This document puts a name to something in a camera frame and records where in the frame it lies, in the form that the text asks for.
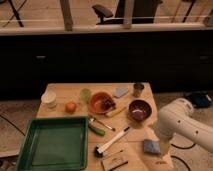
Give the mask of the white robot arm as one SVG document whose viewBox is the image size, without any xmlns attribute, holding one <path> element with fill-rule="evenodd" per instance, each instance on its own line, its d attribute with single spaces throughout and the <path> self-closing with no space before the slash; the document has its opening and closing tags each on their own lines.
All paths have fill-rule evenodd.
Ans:
<svg viewBox="0 0 213 171">
<path fill-rule="evenodd" d="M 208 152 L 213 153 L 213 127 L 191 118 L 194 107 L 184 98 L 178 98 L 157 112 L 154 133 L 160 140 L 170 140 L 178 133 Z"/>
</svg>

